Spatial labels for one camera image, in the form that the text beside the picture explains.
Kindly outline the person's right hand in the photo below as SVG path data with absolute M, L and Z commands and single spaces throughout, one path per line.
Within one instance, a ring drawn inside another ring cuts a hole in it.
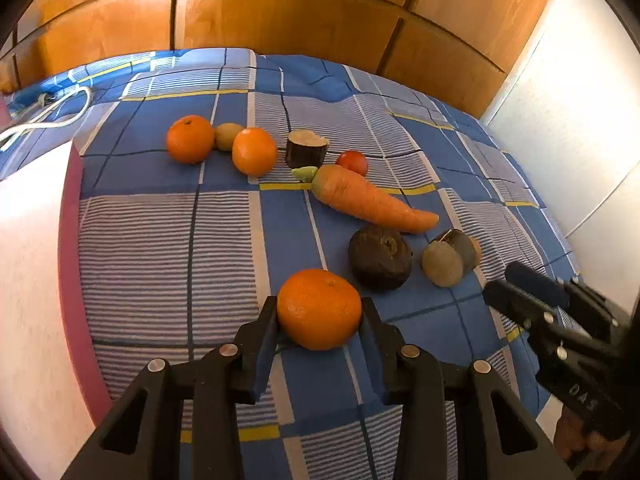
M 563 406 L 561 416 L 556 423 L 553 444 L 556 452 L 566 462 L 578 453 L 588 450 L 596 454 L 594 469 L 607 470 L 620 455 L 628 439 L 628 434 L 615 441 L 606 440 L 597 431 L 586 434 L 584 422 L 566 406 Z

